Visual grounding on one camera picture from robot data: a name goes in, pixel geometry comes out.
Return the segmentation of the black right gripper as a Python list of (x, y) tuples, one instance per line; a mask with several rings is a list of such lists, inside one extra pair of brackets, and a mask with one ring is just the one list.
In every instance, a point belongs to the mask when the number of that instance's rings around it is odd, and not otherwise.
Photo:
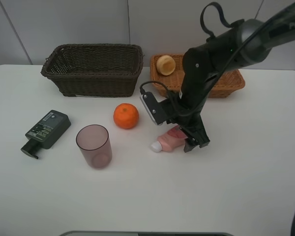
[(178, 124), (180, 129), (187, 136), (183, 151), (185, 153), (192, 151), (196, 146), (204, 148), (210, 143), (207, 136), (201, 112), (207, 101), (207, 96), (200, 102), (191, 107), (184, 105), (177, 94), (172, 98), (166, 98), (159, 102), (162, 114), (160, 115), (159, 124)]

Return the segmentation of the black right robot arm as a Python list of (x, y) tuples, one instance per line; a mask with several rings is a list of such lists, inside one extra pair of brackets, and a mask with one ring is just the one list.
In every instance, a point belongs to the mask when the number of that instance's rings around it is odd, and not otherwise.
[(295, 41), (295, 2), (276, 13), (266, 22), (256, 19), (237, 20), (229, 24), (221, 5), (209, 3), (218, 10), (221, 23), (229, 30), (214, 35), (200, 15), (202, 30), (209, 35), (206, 43), (190, 48), (183, 56), (184, 79), (172, 105), (176, 123), (187, 136), (184, 152), (196, 146), (205, 147), (206, 134), (201, 111), (208, 95), (220, 77), (228, 71), (264, 61), (272, 48)]

